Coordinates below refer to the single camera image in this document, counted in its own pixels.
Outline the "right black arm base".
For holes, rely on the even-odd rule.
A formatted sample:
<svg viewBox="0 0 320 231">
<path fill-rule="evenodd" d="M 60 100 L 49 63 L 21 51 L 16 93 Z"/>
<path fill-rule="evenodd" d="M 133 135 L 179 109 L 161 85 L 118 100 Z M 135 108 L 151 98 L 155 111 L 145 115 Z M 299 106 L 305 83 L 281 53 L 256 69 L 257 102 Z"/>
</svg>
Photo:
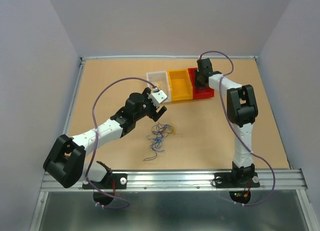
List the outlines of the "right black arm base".
<svg viewBox="0 0 320 231">
<path fill-rule="evenodd" d="M 218 189 L 248 188 L 249 185 L 251 188 L 259 188 L 261 186 L 256 172 L 241 177 L 236 177 L 230 171 L 216 172 L 211 183 Z"/>
</svg>

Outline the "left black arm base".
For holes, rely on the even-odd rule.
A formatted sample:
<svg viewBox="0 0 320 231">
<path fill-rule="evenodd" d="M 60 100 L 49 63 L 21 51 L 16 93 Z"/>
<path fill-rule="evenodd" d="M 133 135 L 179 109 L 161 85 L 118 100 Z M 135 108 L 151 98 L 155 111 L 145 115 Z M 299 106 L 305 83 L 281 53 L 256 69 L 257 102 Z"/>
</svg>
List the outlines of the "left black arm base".
<svg viewBox="0 0 320 231">
<path fill-rule="evenodd" d="M 111 190 L 113 189 L 113 184 L 115 184 L 116 190 L 125 190 L 127 188 L 127 181 L 127 173 L 108 172 L 101 181 L 91 180 L 90 182 L 101 190 Z"/>
</svg>

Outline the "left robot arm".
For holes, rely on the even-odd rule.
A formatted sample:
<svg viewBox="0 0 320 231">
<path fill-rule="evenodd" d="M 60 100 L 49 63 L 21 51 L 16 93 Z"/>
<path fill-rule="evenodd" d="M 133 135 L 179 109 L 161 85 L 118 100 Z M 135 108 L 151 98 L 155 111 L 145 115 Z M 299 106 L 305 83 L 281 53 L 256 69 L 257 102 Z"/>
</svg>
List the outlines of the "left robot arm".
<svg viewBox="0 0 320 231">
<path fill-rule="evenodd" d="M 43 169 L 64 188 L 70 188 L 78 181 L 108 187 L 111 169 L 100 161 L 86 163 L 85 158 L 108 142 L 130 133 L 142 118 L 158 121 L 167 110 L 161 105 L 167 98 L 166 93 L 157 88 L 147 87 L 142 93 L 131 93 L 124 106 L 97 128 L 72 137 L 60 135 L 45 159 Z"/>
</svg>

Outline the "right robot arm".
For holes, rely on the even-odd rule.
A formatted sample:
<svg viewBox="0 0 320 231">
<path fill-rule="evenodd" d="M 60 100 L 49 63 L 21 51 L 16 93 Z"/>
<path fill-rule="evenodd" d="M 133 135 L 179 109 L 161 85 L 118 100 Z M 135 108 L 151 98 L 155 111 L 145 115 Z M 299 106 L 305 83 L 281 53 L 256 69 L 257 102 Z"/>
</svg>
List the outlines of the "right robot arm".
<svg viewBox="0 0 320 231">
<path fill-rule="evenodd" d="M 254 88 L 231 81 L 219 71 L 213 71 L 209 58 L 200 57 L 195 71 L 195 86 L 208 87 L 219 92 L 226 120 L 235 136 L 232 169 L 215 175 L 214 185 L 218 188 L 242 187 L 250 184 L 255 176 L 252 157 L 252 131 L 258 116 Z"/>
</svg>

